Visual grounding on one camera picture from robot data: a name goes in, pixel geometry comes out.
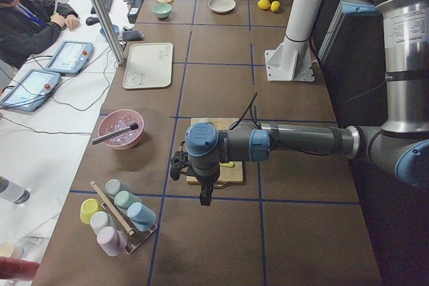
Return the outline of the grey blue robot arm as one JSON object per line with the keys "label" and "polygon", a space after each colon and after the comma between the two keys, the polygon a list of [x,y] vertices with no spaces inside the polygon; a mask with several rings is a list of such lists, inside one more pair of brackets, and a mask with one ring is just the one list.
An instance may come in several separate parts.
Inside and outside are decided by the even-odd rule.
{"label": "grey blue robot arm", "polygon": [[236,121],[188,128],[170,175],[195,177],[212,193],[220,165],[263,161],[275,149],[363,158],[415,188],[428,187],[428,0],[342,0],[343,12],[382,14],[387,120],[380,127],[313,127]]}

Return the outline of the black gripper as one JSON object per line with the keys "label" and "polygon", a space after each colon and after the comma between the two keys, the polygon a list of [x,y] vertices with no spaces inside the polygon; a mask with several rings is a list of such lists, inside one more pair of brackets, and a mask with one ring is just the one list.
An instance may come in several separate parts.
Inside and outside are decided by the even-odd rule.
{"label": "black gripper", "polygon": [[170,177],[173,180],[179,180],[181,175],[192,175],[192,168],[188,160],[188,152],[185,150],[185,141],[179,144],[179,148],[174,152],[170,160]]}

